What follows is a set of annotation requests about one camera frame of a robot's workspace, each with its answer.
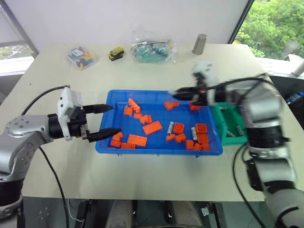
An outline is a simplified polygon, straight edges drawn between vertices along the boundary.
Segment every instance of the orange building block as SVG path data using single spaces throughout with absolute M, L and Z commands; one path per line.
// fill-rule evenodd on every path
M 175 139 L 175 134 L 170 134 L 166 136 L 166 141 L 171 141 L 173 139 Z
M 163 105 L 165 106 L 165 108 L 168 111 L 170 111 L 170 110 L 172 110 L 172 108 L 178 107 L 180 105 L 180 103 L 178 103 L 178 102 L 165 102 Z
M 143 116 L 143 114 L 140 114 L 140 113 L 134 113 L 134 118 L 135 119 L 139 119 L 139 118 L 141 118 Z
M 186 140 L 186 150 L 192 151 L 194 149 L 194 142 L 192 140 Z
M 133 110 L 136 113 L 138 113 L 138 114 L 141 113 L 140 106 L 132 98 L 129 98 L 129 105 L 133 108 Z
M 120 149 L 131 149 L 131 144 L 127 142 L 122 142 L 122 145 L 120 146 Z
M 192 101 L 190 101 L 189 108 L 191 111 L 198 111 L 201 108 L 201 106 L 195 105 L 195 104 L 193 104 Z
M 208 132 L 207 126 L 204 123 L 197 123 L 195 125 L 196 134 L 206 134 Z
M 184 132 L 185 125 L 181 123 L 175 123 L 173 127 L 173 133 L 182 134 Z
M 162 125 L 159 121 L 155 121 L 151 124 L 145 125 L 144 127 L 142 127 L 144 133 L 146 135 L 154 133 L 156 131 L 159 131 L 162 129 Z
M 142 124 L 151 124 L 153 121 L 152 121 L 152 118 L 150 115 L 144 115 L 142 117 L 139 118 L 139 121 L 142 123 Z
M 115 147 L 118 147 L 118 148 L 119 148 L 119 147 L 120 147 L 120 144 L 121 144 L 121 142 L 116 141 L 116 140 L 112 140 L 110 145 L 111 145 L 111 146 L 115 146 Z
M 196 144 L 194 145 L 194 148 L 193 148 L 193 149 L 194 149 L 195 151 L 200 151 L 202 148 L 203 148 L 202 145 L 196 143 Z
M 209 151 L 210 150 L 210 145 L 208 143 L 203 143 L 201 150 L 202 151 Z
M 119 132 L 117 134 L 115 134 L 112 139 L 115 141 L 120 141 L 123 138 L 124 134 L 122 132 Z
M 203 144 L 203 143 L 209 143 L 208 136 L 206 134 L 197 134 L 198 136 L 198 143 Z
M 130 115 L 130 116 L 132 116 L 132 113 L 133 113 L 132 107 L 125 107 L 124 110 L 123 110 L 123 114 L 124 115 Z
M 186 136 L 185 136 L 184 133 L 175 136 L 175 140 L 176 140 L 176 142 L 178 142 L 178 143 L 181 143 L 181 142 L 183 142 L 183 141 L 186 141 L 186 139 L 187 139 L 187 138 L 186 138 Z
M 138 146 L 146 146 L 147 140 L 147 137 L 129 134 L 128 143 L 136 144 Z

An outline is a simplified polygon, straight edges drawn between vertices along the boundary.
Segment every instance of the plastic bag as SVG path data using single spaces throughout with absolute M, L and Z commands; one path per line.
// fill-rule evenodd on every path
M 132 32 L 131 53 L 140 63 L 175 63 L 177 45 L 171 38 L 139 28 Z

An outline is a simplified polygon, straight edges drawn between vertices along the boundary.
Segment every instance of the white table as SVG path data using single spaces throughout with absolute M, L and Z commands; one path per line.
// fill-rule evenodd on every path
M 41 92 L 55 86 L 71 85 L 82 94 L 86 105 L 105 103 L 112 89 L 174 90 L 193 86 L 191 69 L 198 60 L 213 63 L 220 81 L 261 73 L 261 68 L 247 46 L 206 45 L 204 54 L 195 56 L 191 45 L 180 45 L 176 64 L 135 63 L 127 54 L 111 62 L 107 54 L 113 45 L 87 45 L 98 62 L 77 71 L 66 60 L 65 54 L 72 44 L 53 44 L 43 50 L 19 80 L 13 91 L 0 106 L 0 129 Z M 28 114 L 57 112 L 57 99 L 61 91 L 43 97 Z M 88 125 L 94 132 L 99 129 L 101 114 L 88 116 Z M 291 138 L 290 149 L 299 182 L 304 190 L 304 133 L 295 117 L 285 105 L 283 130 Z M 81 139 L 66 142 L 55 140 L 44 145 L 61 180 L 67 198 L 139 199 L 139 200 L 211 200 L 241 201 L 232 179 L 231 163 L 236 146 L 226 146 L 221 156 L 169 156 L 100 154 L 95 143 Z M 248 183 L 243 163 L 237 162 L 237 178 L 248 200 L 263 200 L 260 192 Z M 24 181 L 24 196 L 60 197 L 55 178 L 37 151 Z

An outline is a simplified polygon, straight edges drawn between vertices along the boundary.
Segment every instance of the green foliage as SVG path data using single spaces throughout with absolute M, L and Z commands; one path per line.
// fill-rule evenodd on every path
M 27 45 L 0 47 L 0 60 L 31 56 Z
M 304 57 L 304 1 L 255 1 L 236 41 L 249 45 L 257 57 Z

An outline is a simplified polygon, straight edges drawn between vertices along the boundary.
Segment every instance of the green plastic bin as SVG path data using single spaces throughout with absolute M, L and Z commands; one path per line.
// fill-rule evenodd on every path
M 247 132 L 243 117 L 235 106 L 229 106 L 228 103 L 223 102 L 217 103 L 211 110 L 223 146 L 240 145 L 247 142 Z M 237 126 L 240 126 L 243 130 L 244 137 L 239 136 Z M 227 130 L 233 133 L 235 137 L 229 137 Z

